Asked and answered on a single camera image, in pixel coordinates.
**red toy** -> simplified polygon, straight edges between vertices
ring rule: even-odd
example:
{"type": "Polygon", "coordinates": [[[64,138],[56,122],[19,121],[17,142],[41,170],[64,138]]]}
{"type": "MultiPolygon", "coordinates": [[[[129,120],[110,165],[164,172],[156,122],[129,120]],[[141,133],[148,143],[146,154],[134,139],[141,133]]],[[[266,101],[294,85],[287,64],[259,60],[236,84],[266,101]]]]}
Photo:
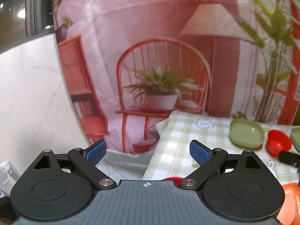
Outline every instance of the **red toy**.
{"type": "Polygon", "coordinates": [[[169,177],[169,178],[165,178],[164,180],[173,180],[175,185],[178,186],[179,183],[183,180],[183,178],[180,177],[169,177]]]}
{"type": "Polygon", "coordinates": [[[270,130],[266,148],[271,156],[278,157],[279,152],[289,151],[292,148],[292,142],[282,131],[270,130]]]}

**gray gripper base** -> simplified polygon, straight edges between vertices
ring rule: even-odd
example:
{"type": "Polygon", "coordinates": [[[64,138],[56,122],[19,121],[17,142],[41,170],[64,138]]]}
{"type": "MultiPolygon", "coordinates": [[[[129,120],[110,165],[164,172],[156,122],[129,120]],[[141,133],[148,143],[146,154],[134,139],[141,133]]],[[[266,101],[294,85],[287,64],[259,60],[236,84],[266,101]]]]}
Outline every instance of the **gray gripper base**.
{"type": "MultiPolygon", "coordinates": [[[[14,225],[45,224],[18,219],[14,225]]],[[[173,181],[122,181],[97,193],[91,204],[65,220],[48,225],[238,225],[217,216],[197,193],[177,188],[173,181]]],[[[276,219],[252,223],[279,225],[276,219]]]]}

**green plate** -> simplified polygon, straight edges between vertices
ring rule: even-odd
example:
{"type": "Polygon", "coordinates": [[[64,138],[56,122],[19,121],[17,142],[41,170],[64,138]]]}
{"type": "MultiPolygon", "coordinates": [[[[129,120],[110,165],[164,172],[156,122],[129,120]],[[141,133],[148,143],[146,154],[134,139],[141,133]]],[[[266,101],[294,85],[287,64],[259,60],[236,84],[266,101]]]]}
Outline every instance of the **green plate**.
{"type": "Polygon", "coordinates": [[[294,147],[300,152],[300,128],[294,128],[289,135],[294,147]]]}
{"type": "Polygon", "coordinates": [[[264,131],[256,122],[234,119],[230,123],[229,138],[237,146],[258,148],[264,142],[264,131]]]}

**purple vase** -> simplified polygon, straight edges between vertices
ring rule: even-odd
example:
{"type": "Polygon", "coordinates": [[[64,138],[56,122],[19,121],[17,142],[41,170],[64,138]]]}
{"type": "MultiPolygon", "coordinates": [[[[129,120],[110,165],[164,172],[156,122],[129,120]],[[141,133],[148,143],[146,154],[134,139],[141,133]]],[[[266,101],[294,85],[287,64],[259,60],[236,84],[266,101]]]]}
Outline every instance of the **purple vase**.
{"type": "Polygon", "coordinates": [[[57,43],[60,43],[67,38],[67,31],[68,28],[65,27],[64,25],[62,25],[55,31],[57,43]]]}

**checkered tablecloth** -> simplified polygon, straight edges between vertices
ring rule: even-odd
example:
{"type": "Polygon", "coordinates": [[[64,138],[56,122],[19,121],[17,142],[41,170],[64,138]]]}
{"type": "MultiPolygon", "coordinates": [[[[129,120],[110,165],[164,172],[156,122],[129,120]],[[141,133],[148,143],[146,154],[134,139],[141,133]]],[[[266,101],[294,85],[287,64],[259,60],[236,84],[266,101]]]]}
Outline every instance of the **checkered tablecloth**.
{"type": "MultiPolygon", "coordinates": [[[[241,154],[244,148],[233,145],[229,140],[230,122],[228,118],[214,118],[181,111],[173,111],[170,116],[158,123],[156,128],[161,135],[153,157],[144,174],[143,180],[162,180],[167,177],[186,177],[196,168],[192,166],[189,145],[192,140],[198,140],[213,149],[220,147],[229,154],[241,154]],[[198,121],[209,118],[212,128],[201,128],[198,121]]],[[[298,182],[297,169],[282,164],[271,157],[266,151],[267,131],[281,130],[290,135],[294,126],[260,124],[265,131],[265,142],[255,153],[267,165],[270,160],[275,161],[274,170],[278,181],[283,185],[298,182]]]]}

